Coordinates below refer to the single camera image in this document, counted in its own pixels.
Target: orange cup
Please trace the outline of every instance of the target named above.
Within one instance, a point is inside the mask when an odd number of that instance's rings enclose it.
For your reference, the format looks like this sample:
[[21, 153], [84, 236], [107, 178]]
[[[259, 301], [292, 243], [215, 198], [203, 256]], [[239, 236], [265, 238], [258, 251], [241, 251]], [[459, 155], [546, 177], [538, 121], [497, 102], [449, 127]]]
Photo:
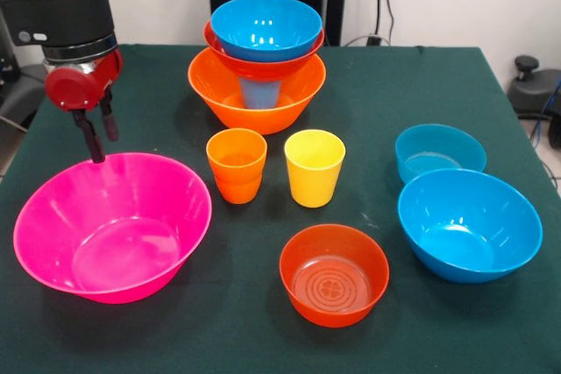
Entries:
[[219, 131], [207, 143], [207, 157], [226, 201], [241, 205], [255, 197], [266, 159], [266, 141], [259, 133], [241, 128]]

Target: small orange bowl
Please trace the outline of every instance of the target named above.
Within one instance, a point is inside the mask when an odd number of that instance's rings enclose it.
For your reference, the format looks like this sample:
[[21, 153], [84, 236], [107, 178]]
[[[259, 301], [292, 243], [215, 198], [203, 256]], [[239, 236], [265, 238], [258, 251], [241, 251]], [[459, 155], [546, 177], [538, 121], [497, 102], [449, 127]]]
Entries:
[[247, 109], [238, 76], [205, 48], [191, 61], [191, 87], [227, 127], [243, 127], [268, 135], [283, 131], [304, 111], [325, 82], [325, 65], [317, 54], [280, 84], [274, 109]]
[[282, 250], [279, 267], [296, 311], [326, 328], [344, 328], [364, 319], [389, 281], [381, 247], [364, 232], [344, 225], [300, 231]]
[[314, 41], [314, 44], [308, 53], [296, 59], [277, 62], [245, 61], [229, 56], [224, 52], [222, 46], [220, 46], [218, 37], [212, 31], [210, 21], [207, 21], [204, 26], [202, 35], [204, 39], [206, 39], [209, 47], [217, 55], [218, 59], [220, 59], [220, 61], [222, 61], [223, 64], [237, 76], [250, 81], [270, 82], [282, 81], [287, 76], [303, 67], [323, 45], [325, 32], [323, 29], [320, 31], [319, 36], [316, 41]]

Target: table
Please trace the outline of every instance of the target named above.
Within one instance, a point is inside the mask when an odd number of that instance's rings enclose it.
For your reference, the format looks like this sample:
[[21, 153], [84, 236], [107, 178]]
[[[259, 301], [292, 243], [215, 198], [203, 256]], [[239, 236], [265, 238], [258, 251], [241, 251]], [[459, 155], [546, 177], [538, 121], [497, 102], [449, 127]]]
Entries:
[[[25, 200], [88, 157], [70, 116], [51, 103], [40, 108], [0, 185], [0, 372], [561, 372], [561, 201], [479, 49], [324, 48], [327, 81], [292, 127], [266, 137], [263, 184], [246, 206], [221, 199], [206, 162], [206, 141], [223, 126], [186, 82], [200, 50], [122, 47], [124, 72], [113, 90], [121, 139], [104, 141], [107, 152], [178, 159], [201, 174], [214, 205], [200, 247], [146, 300], [107, 306], [58, 293], [15, 259], [12, 229]], [[536, 206], [543, 247], [515, 274], [484, 285], [448, 283], [408, 247], [396, 214], [402, 184], [394, 140], [428, 122], [472, 133], [486, 148], [486, 171]], [[324, 208], [301, 208], [289, 195], [282, 146], [304, 128], [346, 143]], [[390, 262], [386, 294], [350, 328], [306, 322], [279, 278], [284, 243], [322, 222], [362, 229]]]

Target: blue bowl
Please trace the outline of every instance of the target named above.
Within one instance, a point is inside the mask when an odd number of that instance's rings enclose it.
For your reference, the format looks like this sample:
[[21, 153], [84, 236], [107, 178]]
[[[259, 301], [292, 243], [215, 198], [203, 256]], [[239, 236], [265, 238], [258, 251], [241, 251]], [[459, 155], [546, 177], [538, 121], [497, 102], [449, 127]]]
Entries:
[[485, 149], [472, 136], [444, 124], [419, 124], [395, 141], [397, 170], [404, 183], [417, 175], [444, 168], [483, 171]]
[[231, 0], [210, 24], [227, 54], [248, 61], [296, 59], [322, 30], [318, 13], [297, 0]]
[[403, 188], [397, 207], [413, 252], [452, 282], [503, 277], [542, 245], [542, 223], [531, 203], [484, 173], [446, 169], [420, 175]]

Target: yellow cup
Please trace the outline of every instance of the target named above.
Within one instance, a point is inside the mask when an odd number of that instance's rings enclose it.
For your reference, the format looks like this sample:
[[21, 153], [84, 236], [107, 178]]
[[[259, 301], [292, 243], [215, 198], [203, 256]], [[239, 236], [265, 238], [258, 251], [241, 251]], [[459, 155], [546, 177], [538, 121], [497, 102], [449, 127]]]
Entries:
[[284, 144], [290, 193], [306, 208], [327, 204], [337, 184], [344, 143], [328, 131], [298, 131]]

